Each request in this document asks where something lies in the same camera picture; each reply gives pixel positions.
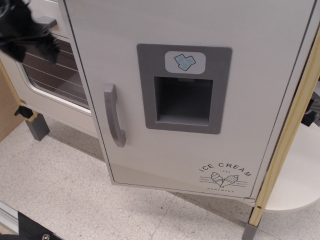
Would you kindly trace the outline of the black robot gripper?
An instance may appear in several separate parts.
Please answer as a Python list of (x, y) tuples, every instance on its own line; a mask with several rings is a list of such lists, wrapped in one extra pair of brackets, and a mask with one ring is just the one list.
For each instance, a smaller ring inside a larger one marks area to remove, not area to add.
[(55, 63), (60, 52), (58, 40), (49, 28), (35, 22), (28, 5), (22, 0), (0, 2), (0, 50), (22, 63), (27, 46), (33, 45), (45, 60)]

